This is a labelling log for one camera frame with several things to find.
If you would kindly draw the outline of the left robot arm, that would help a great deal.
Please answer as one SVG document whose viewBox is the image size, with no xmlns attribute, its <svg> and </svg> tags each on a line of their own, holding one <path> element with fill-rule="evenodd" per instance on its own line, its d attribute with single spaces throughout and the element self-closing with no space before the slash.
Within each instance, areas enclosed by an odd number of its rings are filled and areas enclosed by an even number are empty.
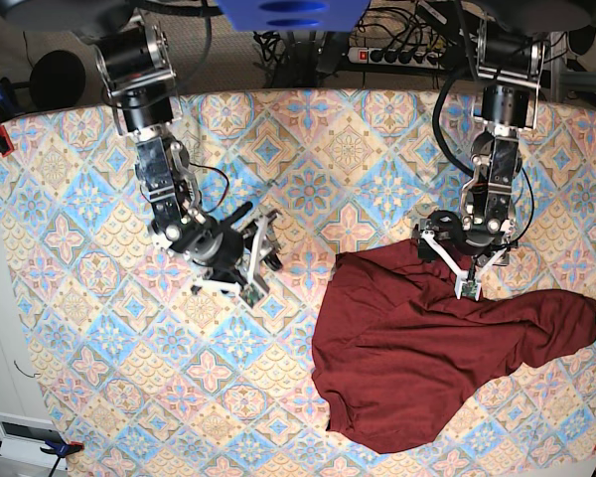
<svg viewBox="0 0 596 477">
<path fill-rule="evenodd" d="M 585 27 L 591 9 L 583 1 L 480 1 L 485 16 L 476 30 L 466 18 L 462 2 L 455 8 L 456 43 L 465 61 L 442 86 L 432 114 L 432 130 L 446 159 L 469 180 L 459 196 L 457 212 L 438 211 L 416 230 L 452 244 L 471 257 L 475 266 L 506 263 L 516 247 L 513 184 L 522 171 L 519 134 L 536 126 L 541 77 L 554 32 Z M 441 111 L 451 86 L 470 75 L 482 89 L 475 112 L 483 130 L 475 137 L 470 161 L 460 161 L 442 133 Z"/>
</svg>

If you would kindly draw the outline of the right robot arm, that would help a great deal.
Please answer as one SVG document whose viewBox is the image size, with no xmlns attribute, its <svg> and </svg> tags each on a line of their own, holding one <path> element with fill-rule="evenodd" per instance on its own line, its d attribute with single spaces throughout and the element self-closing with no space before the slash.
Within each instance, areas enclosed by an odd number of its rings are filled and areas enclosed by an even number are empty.
<svg viewBox="0 0 596 477">
<path fill-rule="evenodd" d="M 135 171 L 153 212 L 156 247 L 205 268 L 203 284 L 244 287 L 258 280 L 261 264 L 282 267 L 272 228 L 277 214 L 237 230 L 252 203 L 221 220 L 204 210 L 196 165 L 169 129 L 178 92 L 167 39 L 147 18 L 165 8 L 153 1 L 0 1 L 0 16 L 24 30 L 71 31 L 94 47 L 103 101 L 118 132 L 136 147 Z"/>
</svg>

